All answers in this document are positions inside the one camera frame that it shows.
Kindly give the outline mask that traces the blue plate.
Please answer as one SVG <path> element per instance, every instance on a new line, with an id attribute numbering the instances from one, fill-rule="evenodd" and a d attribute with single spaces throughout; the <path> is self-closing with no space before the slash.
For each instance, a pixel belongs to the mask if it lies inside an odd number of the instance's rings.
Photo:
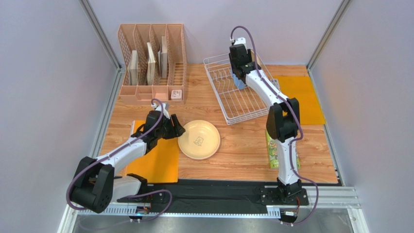
<path id="1" fill-rule="evenodd" d="M 239 90 L 243 90 L 246 87 L 246 84 L 242 80 L 238 79 L 234 73 L 231 74 L 231 77 L 232 77 L 232 80 L 234 82 L 234 85 Z"/>

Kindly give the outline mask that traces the yellow plate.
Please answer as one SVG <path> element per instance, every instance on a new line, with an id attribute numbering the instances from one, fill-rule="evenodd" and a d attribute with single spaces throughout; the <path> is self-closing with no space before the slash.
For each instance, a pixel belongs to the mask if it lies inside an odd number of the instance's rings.
<path id="1" fill-rule="evenodd" d="M 185 124 L 184 129 L 185 132 L 178 138 L 178 146 L 188 158 L 204 160 L 218 151 L 221 136 L 212 123 L 194 120 Z"/>

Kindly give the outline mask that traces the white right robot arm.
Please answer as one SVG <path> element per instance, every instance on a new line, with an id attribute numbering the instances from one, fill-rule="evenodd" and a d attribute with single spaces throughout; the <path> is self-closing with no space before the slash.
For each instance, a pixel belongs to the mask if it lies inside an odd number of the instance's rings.
<path id="1" fill-rule="evenodd" d="M 286 198 L 296 195 L 302 189 L 297 172 L 295 142 L 299 130 L 299 102 L 278 90 L 253 60 L 251 50 L 244 44 L 233 44 L 229 50 L 230 64 L 235 77 L 252 88 L 269 107 L 266 130 L 276 142 L 279 162 L 278 190 Z"/>

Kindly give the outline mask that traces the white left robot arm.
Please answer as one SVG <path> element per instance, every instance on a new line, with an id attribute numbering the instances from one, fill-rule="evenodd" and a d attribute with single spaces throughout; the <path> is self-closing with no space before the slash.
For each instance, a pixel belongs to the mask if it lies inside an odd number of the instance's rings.
<path id="1" fill-rule="evenodd" d="M 185 131 L 175 114 L 168 115 L 159 108 L 150 111 L 146 121 L 121 146 L 97 158 L 81 159 L 67 189 L 68 205 L 101 213 L 111 202 L 137 195 L 144 179 L 134 174 L 116 178 L 116 174 L 148 154 L 160 139 L 178 138 Z"/>

